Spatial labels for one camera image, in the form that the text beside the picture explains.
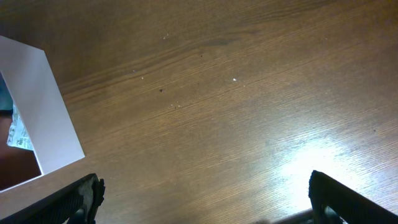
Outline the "green Dettol soap box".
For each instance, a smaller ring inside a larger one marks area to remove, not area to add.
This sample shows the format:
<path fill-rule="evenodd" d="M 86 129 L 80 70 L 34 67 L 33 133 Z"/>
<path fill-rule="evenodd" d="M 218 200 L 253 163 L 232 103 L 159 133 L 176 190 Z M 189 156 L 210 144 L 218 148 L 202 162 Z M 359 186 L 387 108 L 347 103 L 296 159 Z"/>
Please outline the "green Dettol soap box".
<path fill-rule="evenodd" d="M 27 132 L 19 111 L 15 105 L 13 105 L 12 123 L 9 128 L 7 145 L 9 147 L 16 147 L 29 151 L 34 150 L 29 133 Z"/>

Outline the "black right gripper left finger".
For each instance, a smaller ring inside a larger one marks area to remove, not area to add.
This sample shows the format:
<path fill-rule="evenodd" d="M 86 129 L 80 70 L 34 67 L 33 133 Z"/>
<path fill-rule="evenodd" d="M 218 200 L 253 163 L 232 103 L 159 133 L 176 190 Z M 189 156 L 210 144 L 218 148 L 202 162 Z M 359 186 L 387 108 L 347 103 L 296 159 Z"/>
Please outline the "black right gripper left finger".
<path fill-rule="evenodd" d="M 99 206 L 104 200 L 104 180 L 88 174 L 48 197 L 9 215 L 1 224 L 95 224 Z"/>

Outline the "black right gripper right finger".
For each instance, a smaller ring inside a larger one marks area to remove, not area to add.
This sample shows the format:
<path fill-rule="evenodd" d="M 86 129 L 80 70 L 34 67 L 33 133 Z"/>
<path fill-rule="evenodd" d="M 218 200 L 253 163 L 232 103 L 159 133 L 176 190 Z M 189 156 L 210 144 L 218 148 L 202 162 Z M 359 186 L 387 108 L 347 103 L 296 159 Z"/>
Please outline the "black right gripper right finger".
<path fill-rule="evenodd" d="M 397 223 L 397 215 L 330 176 L 313 170 L 308 196 L 315 223 Z"/>

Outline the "teal mouthwash bottle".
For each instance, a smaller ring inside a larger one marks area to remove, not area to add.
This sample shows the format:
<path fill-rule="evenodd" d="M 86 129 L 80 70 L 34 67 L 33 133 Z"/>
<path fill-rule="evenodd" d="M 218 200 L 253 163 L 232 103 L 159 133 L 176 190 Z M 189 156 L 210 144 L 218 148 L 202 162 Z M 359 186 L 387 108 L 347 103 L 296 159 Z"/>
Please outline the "teal mouthwash bottle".
<path fill-rule="evenodd" d="M 0 95 L 0 100 L 1 100 L 1 111 L 11 111 L 13 110 L 13 100 L 10 95 L 10 92 L 8 90 L 8 87 L 6 85 L 6 82 L 4 81 L 2 75 L 1 75 L 1 95 Z"/>

